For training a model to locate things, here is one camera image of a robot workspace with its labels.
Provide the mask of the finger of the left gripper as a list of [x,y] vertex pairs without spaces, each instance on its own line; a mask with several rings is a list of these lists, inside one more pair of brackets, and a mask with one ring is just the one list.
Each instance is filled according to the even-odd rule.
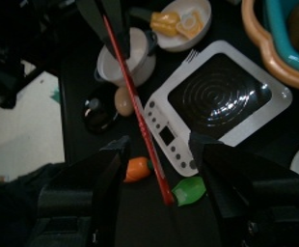
[[76,6],[82,14],[82,17],[86,19],[87,23],[94,29],[109,51],[114,53],[114,46],[110,40],[110,36],[103,22],[103,17],[96,7],[95,0],[76,0]]
[[123,0],[107,0],[107,11],[123,57],[131,56],[131,34]]

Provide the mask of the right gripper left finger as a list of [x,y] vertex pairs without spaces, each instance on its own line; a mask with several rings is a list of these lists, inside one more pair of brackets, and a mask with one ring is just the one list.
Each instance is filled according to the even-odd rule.
[[131,139],[68,166],[44,186],[27,247],[114,247]]

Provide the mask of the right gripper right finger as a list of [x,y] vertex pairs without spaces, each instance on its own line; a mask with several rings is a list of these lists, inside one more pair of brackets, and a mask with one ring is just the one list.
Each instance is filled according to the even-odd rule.
[[198,132],[189,146],[222,247],[299,247],[299,175]]

